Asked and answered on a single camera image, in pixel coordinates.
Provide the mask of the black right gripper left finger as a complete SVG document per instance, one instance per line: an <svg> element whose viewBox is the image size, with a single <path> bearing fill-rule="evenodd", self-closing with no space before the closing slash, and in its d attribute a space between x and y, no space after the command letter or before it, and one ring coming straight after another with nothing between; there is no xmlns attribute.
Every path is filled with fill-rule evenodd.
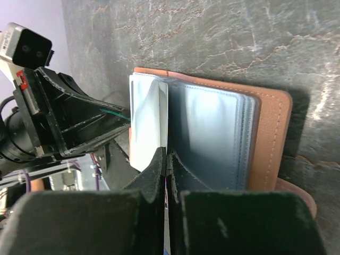
<svg viewBox="0 0 340 255"><path fill-rule="evenodd" d="M162 254L165 148L115 191L30 192L1 232L1 254Z"/></svg>

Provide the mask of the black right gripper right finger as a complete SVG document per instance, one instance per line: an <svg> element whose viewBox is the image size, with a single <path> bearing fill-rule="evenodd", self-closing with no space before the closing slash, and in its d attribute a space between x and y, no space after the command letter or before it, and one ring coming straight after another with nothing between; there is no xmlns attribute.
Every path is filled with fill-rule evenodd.
<svg viewBox="0 0 340 255"><path fill-rule="evenodd" d="M172 254L326 254L316 204L279 180L275 191L208 188L169 156L169 238Z"/></svg>

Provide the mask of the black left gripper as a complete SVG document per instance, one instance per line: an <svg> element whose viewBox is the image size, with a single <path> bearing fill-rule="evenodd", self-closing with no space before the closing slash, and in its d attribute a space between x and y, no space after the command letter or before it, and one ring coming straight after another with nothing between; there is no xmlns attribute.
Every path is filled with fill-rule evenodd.
<svg viewBox="0 0 340 255"><path fill-rule="evenodd" d="M127 108L88 96L64 73L45 67L35 71L23 68L10 74L10 79L15 90L2 101L1 108L15 100L18 109L1 119L1 170L57 165L63 157L95 151L130 126ZM25 91L38 87L37 82L48 108L47 121L44 112L31 113L24 96ZM52 134L61 155L51 144L46 145L47 154L37 155L40 142L51 139Z"/></svg>

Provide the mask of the pink leather card holder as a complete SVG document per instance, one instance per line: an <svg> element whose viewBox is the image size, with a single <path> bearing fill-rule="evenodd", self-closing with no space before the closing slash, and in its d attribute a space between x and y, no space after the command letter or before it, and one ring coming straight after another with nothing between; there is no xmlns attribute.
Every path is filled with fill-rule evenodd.
<svg viewBox="0 0 340 255"><path fill-rule="evenodd" d="M129 88L133 168L144 171L164 147L205 189L292 192L316 215L314 198L278 176L289 93L144 67Z"/></svg>

